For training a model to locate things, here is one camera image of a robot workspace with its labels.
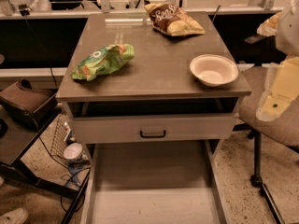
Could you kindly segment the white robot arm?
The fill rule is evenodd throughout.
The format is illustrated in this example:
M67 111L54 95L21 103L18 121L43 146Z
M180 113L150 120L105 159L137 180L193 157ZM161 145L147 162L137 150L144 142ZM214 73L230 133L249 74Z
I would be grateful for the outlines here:
M287 57L279 65L271 64L266 72L256 110L262 121L279 118L299 95L299 0L291 0L279 15L276 48Z

